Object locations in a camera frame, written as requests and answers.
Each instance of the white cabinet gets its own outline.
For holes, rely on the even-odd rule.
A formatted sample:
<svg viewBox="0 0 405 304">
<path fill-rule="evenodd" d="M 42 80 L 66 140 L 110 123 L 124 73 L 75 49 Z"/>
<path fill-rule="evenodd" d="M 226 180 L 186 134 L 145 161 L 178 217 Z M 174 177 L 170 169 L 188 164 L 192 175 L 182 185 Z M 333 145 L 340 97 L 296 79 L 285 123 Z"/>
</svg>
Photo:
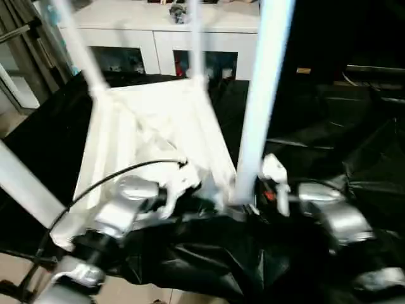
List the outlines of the white cabinet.
<svg viewBox="0 0 405 304">
<path fill-rule="evenodd" d="M 65 29 L 61 29 L 65 38 Z M 80 34 L 90 47 L 139 50 L 145 73 L 159 74 L 159 63 L 152 31 L 80 28 Z M 81 70 L 80 63 L 74 63 Z"/>
<path fill-rule="evenodd" d="M 191 34 L 188 24 L 175 24 L 169 8 L 170 4 L 145 1 L 97 0 L 76 12 L 75 20 L 89 46 L 137 49 L 147 74 L 176 75 L 174 53 L 190 50 Z M 259 19 L 258 3 L 201 5 L 202 47 L 208 52 L 236 55 L 236 79 L 251 78 Z M 59 27 L 63 32 L 64 25 Z"/>
<path fill-rule="evenodd" d="M 160 74 L 176 75 L 174 51 L 188 51 L 190 32 L 155 32 Z M 256 34 L 212 33 L 202 34 L 203 51 L 237 53 L 236 76 L 238 80 L 249 80 L 252 74 Z"/>
</svg>

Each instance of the beige floor tile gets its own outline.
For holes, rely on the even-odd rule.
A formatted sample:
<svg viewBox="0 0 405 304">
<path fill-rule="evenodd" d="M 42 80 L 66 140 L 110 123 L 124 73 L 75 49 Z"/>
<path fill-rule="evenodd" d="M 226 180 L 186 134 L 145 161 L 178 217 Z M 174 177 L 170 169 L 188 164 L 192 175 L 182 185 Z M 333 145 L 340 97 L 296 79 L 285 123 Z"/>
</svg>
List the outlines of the beige floor tile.
<svg viewBox="0 0 405 304">
<path fill-rule="evenodd" d="M 133 285 L 124 279 L 109 277 L 101 294 L 96 297 L 98 304 L 150 304 L 155 300 L 169 303 L 171 289 L 155 285 Z"/>
<path fill-rule="evenodd" d="M 22 258 L 15 258 L 9 255 L 0 254 L 0 281 L 8 280 L 14 284 L 19 284 L 27 273 L 31 262 Z M 33 278 L 33 285 L 38 280 L 39 273 Z M 124 279 L 117 277 L 107 278 L 101 293 L 96 296 L 98 304 L 150 304 L 155 300 L 169 303 L 171 289 L 158 288 L 148 284 L 143 286 L 133 285 Z M 18 301 L 0 295 L 0 304 L 17 304 Z"/>
<path fill-rule="evenodd" d="M 221 298 L 173 289 L 170 304 L 228 304 Z"/>
</svg>

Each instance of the white pole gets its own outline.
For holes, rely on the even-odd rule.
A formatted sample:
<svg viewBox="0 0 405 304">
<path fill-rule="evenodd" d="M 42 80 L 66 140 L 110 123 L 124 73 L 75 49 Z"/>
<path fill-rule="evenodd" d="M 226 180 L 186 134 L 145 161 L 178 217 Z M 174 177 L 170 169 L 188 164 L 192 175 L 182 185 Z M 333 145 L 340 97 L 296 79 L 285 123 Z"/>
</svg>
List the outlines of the white pole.
<svg viewBox="0 0 405 304">
<path fill-rule="evenodd" d="M 201 10 L 199 0 L 189 1 L 189 14 L 190 14 L 190 26 L 191 26 L 191 52 L 190 62 L 192 78 L 197 81 L 205 80 L 204 73 L 204 56 L 201 47 Z"/>
<path fill-rule="evenodd" d="M 3 141 L 0 141 L 0 160 L 0 186 L 43 226 L 49 228 L 64 206 Z"/>
<path fill-rule="evenodd" d="M 261 166 L 265 139 L 277 93 L 295 0 L 263 0 L 256 61 L 239 151 L 232 203 L 254 201 L 254 183 Z"/>
<path fill-rule="evenodd" d="M 72 7 L 68 0 L 53 0 L 53 4 L 66 25 L 66 46 L 73 63 L 83 68 L 84 77 L 89 85 L 89 92 L 93 95 L 103 94 L 108 88 L 94 55 L 85 45 L 79 34 L 72 15 Z"/>
</svg>

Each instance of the shelf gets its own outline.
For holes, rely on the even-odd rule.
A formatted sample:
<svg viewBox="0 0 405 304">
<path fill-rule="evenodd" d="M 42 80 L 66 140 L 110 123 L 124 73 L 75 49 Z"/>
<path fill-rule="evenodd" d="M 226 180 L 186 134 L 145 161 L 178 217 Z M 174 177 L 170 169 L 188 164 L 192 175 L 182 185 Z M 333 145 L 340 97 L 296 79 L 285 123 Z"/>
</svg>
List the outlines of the shelf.
<svg viewBox="0 0 405 304">
<path fill-rule="evenodd" d="M 188 25 L 176 24 L 169 15 L 170 4 L 136 0 L 96 0 L 74 14 L 80 29 L 153 30 L 187 32 Z M 202 4 L 204 32 L 256 34 L 258 3 Z"/>
</svg>

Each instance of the black fabric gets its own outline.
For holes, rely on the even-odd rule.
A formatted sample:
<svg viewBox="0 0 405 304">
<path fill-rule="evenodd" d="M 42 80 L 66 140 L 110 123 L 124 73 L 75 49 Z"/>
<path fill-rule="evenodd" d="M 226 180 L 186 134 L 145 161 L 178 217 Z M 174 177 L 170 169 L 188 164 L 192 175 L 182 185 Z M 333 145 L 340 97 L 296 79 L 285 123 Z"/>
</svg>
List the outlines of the black fabric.
<svg viewBox="0 0 405 304">
<path fill-rule="evenodd" d="M 106 74 L 112 86 L 175 77 Z M 239 152 L 248 82 L 210 87 L 215 113 L 234 163 Z M 400 262 L 405 167 L 401 98 L 356 87 L 294 84 L 281 89 L 265 153 L 275 153 L 291 179 L 344 181 L 351 201 L 395 243 Z M 26 166 L 67 204 L 80 169 L 91 100 L 81 75 L 58 91 L 4 141 Z M 111 274 L 134 284 L 153 283 L 221 296 L 232 303 L 359 303 L 339 279 L 324 236 L 294 212 L 284 220 L 262 200 L 263 215 L 244 223 L 218 217 L 133 232 Z M 33 255 L 44 232 L 0 191 L 0 250 Z M 49 244 L 46 258 L 57 248 Z"/>
</svg>

